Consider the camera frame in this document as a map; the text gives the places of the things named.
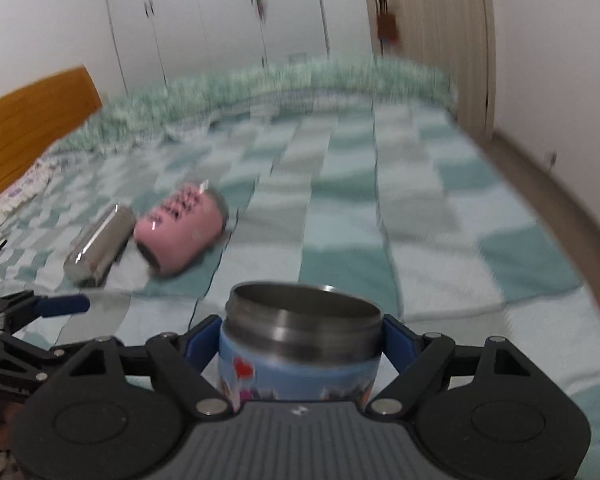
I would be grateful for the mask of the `stainless steel flask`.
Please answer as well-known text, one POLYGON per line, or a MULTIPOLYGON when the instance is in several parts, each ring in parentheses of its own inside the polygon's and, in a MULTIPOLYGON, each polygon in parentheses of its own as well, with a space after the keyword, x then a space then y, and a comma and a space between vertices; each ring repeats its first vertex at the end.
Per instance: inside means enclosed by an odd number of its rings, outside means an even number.
POLYGON ((81 231, 64 262, 66 278, 79 287, 100 286, 132 235, 136 217, 129 206, 116 203, 81 231))

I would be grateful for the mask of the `white built-in wardrobe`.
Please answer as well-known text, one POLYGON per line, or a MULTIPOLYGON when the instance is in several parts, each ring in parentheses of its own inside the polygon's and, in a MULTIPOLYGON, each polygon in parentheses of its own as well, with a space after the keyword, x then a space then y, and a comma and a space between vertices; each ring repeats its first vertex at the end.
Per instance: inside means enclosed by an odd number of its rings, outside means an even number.
POLYGON ((372 50, 366 0, 106 0, 125 92, 236 68, 357 58, 372 50))

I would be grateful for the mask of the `beige wooden door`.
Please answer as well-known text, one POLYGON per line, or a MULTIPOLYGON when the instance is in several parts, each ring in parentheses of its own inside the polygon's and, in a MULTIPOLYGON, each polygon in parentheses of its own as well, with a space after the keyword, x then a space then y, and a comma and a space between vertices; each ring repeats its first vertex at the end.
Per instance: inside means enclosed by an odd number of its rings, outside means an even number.
POLYGON ((492 0, 388 0, 400 39, 385 53, 377 38, 378 0, 366 3, 373 51, 445 72, 457 90, 456 121, 474 139, 490 139, 495 98, 492 0))

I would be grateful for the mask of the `green floral duvet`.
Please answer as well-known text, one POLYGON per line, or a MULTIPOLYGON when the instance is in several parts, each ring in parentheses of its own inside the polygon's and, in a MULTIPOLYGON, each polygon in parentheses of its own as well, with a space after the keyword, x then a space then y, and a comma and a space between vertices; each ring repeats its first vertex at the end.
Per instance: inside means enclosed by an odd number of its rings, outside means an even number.
POLYGON ((442 70, 400 58, 314 58, 301 63, 247 67, 185 77, 117 98, 54 142, 50 156, 108 155, 151 143, 187 126, 206 128, 230 112, 309 107, 328 110, 346 99, 404 103, 411 100, 454 113, 458 90, 442 70))

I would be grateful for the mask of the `checkered teal bed blanket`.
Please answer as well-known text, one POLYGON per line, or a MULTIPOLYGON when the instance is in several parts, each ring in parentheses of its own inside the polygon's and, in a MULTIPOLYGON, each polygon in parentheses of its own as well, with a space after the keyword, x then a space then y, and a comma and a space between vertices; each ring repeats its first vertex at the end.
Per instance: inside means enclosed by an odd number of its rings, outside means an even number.
POLYGON ((31 344, 141 344, 222 314, 241 282, 330 285, 416 332, 513 341, 585 412, 583 479, 600 479, 600 311, 538 215, 441 107, 232 110, 132 131, 104 110, 50 152, 58 170, 0 226, 0 296, 73 292, 64 263, 116 203, 146 214, 188 180, 225 198, 225 237, 174 278, 125 248, 91 310, 38 321, 31 344))

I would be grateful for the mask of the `purple floral pillow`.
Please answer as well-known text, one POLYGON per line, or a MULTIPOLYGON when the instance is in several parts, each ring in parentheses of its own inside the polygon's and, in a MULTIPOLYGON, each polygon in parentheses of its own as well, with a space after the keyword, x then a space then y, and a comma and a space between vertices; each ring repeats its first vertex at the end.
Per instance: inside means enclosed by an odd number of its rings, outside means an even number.
POLYGON ((20 206, 40 194, 52 180, 58 162, 53 157, 38 159, 15 183, 0 194, 0 226, 20 206))

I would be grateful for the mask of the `orange wooden headboard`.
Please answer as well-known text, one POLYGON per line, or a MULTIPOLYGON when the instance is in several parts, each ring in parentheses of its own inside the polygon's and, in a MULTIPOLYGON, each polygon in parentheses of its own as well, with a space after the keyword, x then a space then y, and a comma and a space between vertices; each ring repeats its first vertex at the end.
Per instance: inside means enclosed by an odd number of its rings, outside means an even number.
POLYGON ((0 98, 0 194, 55 141, 102 108, 83 66, 50 75, 0 98))

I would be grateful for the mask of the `blue cartoon cup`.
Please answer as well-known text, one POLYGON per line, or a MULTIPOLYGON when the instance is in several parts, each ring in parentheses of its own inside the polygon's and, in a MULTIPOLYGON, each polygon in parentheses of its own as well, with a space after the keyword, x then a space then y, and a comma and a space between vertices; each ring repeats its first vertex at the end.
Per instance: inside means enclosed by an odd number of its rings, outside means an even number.
POLYGON ((238 284, 225 305, 218 386, 234 408, 255 400, 364 405, 381 329, 377 306, 330 286, 238 284))

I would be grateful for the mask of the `pink printed cup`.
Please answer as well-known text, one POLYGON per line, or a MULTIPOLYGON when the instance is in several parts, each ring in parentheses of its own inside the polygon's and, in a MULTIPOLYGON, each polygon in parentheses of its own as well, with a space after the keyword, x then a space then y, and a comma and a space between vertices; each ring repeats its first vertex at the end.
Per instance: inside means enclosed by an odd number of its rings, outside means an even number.
POLYGON ((137 220, 133 238, 151 271, 171 276, 209 249, 227 220, 226 201, 213 185, 189 181, 137 220))

